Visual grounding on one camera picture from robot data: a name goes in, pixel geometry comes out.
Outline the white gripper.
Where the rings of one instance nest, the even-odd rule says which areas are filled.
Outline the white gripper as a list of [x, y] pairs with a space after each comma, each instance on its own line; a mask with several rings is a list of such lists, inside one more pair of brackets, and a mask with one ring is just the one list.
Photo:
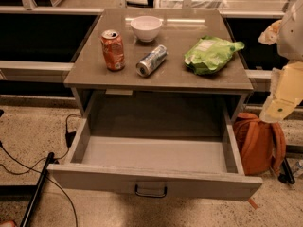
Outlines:
[[271, 74], [270, 95], [259, 118], [267, 123], [276, 123], [290, 115], [303, 100], [303, 0], [296, 0], [282, 21], [270, 24], [258, 41], [267, 45], [277, 42], [278, 54], [296, 61], [281, 70], [274, 68]]

